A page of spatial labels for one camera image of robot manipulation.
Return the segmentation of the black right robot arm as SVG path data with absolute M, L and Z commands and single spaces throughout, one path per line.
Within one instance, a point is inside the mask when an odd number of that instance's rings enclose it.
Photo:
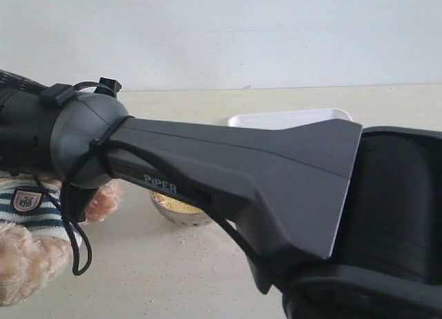
M 1 72 L 1 169 L 62 183 L 79 223 L 122 179 L 202 209 L 288 318 L 441 317 L 441 133 L 329 119 L 258 130 L 138 119 L 118 81 L 44 86 Z

